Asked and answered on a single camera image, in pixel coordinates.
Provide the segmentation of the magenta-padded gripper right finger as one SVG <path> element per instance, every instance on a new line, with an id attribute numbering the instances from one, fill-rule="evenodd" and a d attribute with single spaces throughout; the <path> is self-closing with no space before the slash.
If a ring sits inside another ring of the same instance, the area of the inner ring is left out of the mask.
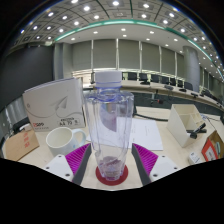
<path id="1" fill-rule="evenodd" d="M 179 170 L 179 167 L 167 156 L 158 156 L 136 143 L 132 144 L 131 153 L 143 186 Z"/>

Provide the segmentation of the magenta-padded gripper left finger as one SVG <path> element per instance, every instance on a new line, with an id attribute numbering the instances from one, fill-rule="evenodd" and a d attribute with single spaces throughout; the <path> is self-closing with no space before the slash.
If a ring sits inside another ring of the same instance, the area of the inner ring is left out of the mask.
<path id="1" fill-rule="evenodd" d="M 66 156 L 57 155 L 44 167 L 44 170 L 76 185 L 81 185 L 91 153 L 91 144 L 88 143 Z"/>

